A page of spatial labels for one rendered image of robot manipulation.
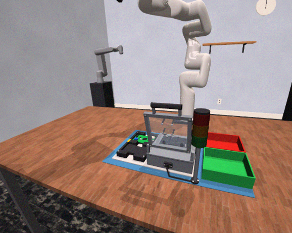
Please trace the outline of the red bin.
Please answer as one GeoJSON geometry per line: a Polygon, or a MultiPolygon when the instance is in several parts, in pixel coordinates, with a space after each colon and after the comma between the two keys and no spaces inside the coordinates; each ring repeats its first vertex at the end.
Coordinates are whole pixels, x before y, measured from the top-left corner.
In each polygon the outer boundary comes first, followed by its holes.
{"type": "Polygon", "coordinates": [[[240,136],[237,135],[208,132],[206,147],[246,153],[240,136]]]}

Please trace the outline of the green bin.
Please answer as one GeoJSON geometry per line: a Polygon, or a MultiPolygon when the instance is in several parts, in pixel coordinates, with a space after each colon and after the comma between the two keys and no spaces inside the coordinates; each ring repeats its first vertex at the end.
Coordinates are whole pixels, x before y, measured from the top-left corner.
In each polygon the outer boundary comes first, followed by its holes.
{"type": "Polygon", "coordinates": [[[246,153],[209,147],[204,147],[202,179],[248,189],[256,180],[246,153]]]}

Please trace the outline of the green circuit board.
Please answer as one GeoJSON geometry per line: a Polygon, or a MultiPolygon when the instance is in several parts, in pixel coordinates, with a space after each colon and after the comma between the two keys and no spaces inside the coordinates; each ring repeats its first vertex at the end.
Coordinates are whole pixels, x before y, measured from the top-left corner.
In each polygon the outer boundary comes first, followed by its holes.
{"type": "Polygon", "coordinates": [[[148,142],[148,137],[143,135],[137,135],[133,140],[138,140],[139,143],[148,142]]]}

